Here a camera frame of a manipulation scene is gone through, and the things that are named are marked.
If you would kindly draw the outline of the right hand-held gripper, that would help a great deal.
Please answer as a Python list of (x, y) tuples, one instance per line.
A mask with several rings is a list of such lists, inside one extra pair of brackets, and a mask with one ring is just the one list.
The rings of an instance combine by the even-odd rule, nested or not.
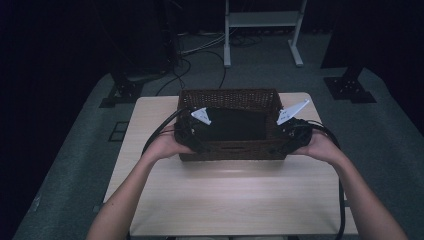
[(277, 134), (283, 143), (277, 148), (278, 153), (288, 155), (309, 144), (312, 136), (311, 125), (306, 120), (295, 117), (308, 103), (309, 100), (305, 99), (279, 111), (276, 120)]

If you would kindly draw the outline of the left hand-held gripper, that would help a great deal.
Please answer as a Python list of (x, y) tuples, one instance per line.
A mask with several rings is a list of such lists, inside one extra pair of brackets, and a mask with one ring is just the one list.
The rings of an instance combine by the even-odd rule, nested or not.
[(174, 136), (175, 140), (189, 148), (192, 152), (197, 154), (208, 153), (211, 147), (205, 140), (200, 138), (200, 131), (196, 127), (208, 127), (210, 121), (207, 123), (196, 118), (189, 108), (178, 109), (175, 112), (176, 122), (174, 123)]

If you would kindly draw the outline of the black cloth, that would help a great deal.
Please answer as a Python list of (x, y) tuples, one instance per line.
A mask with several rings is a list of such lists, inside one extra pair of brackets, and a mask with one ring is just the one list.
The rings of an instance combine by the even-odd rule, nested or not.
[(204, 141), (251, 141), (266, 138), (266, 115), (261, 112), (201, 108), (191, 113), (194, 134)]

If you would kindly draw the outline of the brown wicker basket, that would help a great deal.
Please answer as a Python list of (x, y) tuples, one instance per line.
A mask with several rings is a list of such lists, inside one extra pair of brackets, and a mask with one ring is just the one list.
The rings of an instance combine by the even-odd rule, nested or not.
[(278, 137), (276, 120), (283, 109), (274, 89), (202, 89), (183, 90), (178, 109), (191, 112), (201, 108), (227, 108), (261, 112), (266, 115), (266, 138), (251, 141), (206, 141), (211, 151), (203, 154), (182, 154), (183, 161), (216, 160), (282, 160), (287, 155), (277, 152), (283, 140)]

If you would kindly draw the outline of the person's left hand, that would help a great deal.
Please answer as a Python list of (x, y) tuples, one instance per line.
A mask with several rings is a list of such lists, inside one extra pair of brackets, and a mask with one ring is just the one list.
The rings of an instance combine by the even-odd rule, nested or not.
[(158, 161), (176, 154), (192, 154), (193, 151), (179, 144), (174, 137), (174, 126), (165, 127), (141, 155), (142, 160)]

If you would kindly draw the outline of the person's right hand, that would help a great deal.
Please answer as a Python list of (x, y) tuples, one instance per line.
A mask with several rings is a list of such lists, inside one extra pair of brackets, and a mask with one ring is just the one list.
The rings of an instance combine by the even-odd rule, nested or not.
[(334, 164), (342, 158), (340, 149), (336, 147), (326, 134), (319, 130), (313, 130), (309, 144), (300, 147), (293, 154), (309, 156), (329, 164)]

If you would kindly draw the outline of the black stand base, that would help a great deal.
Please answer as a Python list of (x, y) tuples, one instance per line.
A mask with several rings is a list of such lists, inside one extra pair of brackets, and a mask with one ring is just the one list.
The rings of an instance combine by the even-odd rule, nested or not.
[(150, 73), (142, 70), (115, 71), (111, 73), (113, 86), (101, 103), (100, 108), (113, 108), (117, 104), (135, 103), (141, 96), (146, 83), (158, 80), (163, 73)]
[(325, 77), (324, 82), (332, 97), (350, 100), (354, 104), (375, 103), (373, 95), (358, 80), (362, 70), (362, 66), (349, 66), (342, 76)]

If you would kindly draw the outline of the white metal stand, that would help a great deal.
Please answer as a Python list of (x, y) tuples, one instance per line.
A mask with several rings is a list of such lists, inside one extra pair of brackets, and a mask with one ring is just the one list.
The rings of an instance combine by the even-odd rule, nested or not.
[(262, 28), (262, 27), (293, 27), (294, 33), (288, 40), (288, 46), (297, 67), (304, 65), (297, 48), (307, 0), (301, 0), (300, 9), (297, 11), (277, 12), (231, 12), (230, 0), (225, 0), (224, 20), (224, 47), (223, 65), (231, 66), (230, 30), (234, 28)]

